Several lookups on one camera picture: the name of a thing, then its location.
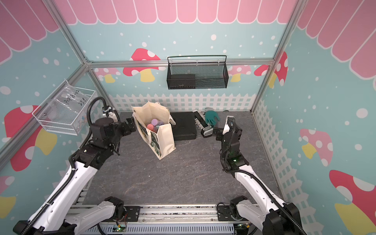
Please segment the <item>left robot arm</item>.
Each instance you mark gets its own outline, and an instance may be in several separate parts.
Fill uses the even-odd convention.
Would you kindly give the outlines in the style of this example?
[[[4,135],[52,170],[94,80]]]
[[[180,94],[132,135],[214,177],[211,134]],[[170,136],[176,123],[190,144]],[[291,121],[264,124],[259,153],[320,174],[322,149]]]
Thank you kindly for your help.
[[[96,97],[88,105],[89,133],[69,158],[70,168],[45,203],[28,220],[18,221],[17,235],[79,235],[104,220],[120,222],[127,216],[124,202],[108,197],[99,205],[69,218],[70,207],[106,160],[119,154],[120,140],[135,131],[129,119],[121,121],[105,98]]]

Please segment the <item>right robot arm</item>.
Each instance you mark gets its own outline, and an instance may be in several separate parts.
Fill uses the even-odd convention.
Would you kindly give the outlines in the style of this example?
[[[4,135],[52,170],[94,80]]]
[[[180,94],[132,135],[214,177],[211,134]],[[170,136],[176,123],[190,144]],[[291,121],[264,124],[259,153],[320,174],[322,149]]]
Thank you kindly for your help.
[[[279,198],[257,176],[240,152],[242,129],[233,116],[227,116],[221,140],[220,163],[223,171],[231,174],[249,192],[255,203],[246,197],[237,197],[230,203],[232,217],[246,219],[264,235],[304,235],[299,209],[293,203]]]

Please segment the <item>lavender hourglass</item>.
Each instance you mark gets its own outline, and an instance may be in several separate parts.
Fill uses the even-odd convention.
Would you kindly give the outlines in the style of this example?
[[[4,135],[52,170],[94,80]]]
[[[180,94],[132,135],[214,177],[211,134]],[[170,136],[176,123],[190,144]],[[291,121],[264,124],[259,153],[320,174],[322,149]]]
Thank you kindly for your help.
[[[158,120],[156,118],[152,119],[151,124],[153,126],[161,126],[164,125],[165,123],[162,120]]]

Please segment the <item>cream canvas tote bag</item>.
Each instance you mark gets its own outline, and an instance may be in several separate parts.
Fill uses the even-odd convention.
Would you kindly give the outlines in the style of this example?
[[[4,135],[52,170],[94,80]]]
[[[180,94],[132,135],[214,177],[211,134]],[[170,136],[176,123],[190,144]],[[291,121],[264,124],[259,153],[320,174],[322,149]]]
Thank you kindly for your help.
[[[158,102],[147,102],[141,107],[132,107],[132,116],[142,139],[159,160],[175,150],[172,125],[176,123],[169,109]],[[151,131],[147,125],[151,124],[154,118],[162,120],[164,125],[155,126],[155,131]]]

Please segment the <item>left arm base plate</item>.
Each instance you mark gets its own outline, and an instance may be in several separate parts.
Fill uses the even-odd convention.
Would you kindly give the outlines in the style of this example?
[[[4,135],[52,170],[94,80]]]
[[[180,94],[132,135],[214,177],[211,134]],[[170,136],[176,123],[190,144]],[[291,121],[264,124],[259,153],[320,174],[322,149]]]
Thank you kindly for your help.
[[[138,222],[140,210],[140,206],[116,207],[113,216],[103,222]]]

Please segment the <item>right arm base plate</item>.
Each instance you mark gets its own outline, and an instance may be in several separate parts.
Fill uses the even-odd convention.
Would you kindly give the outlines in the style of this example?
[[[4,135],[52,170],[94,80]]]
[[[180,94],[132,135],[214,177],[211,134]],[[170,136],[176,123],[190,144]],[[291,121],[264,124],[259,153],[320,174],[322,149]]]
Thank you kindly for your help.
[[[215,208],[218,221],[247,221],[245,218],[240,219],[232,215],[229,205],[219,203]]]

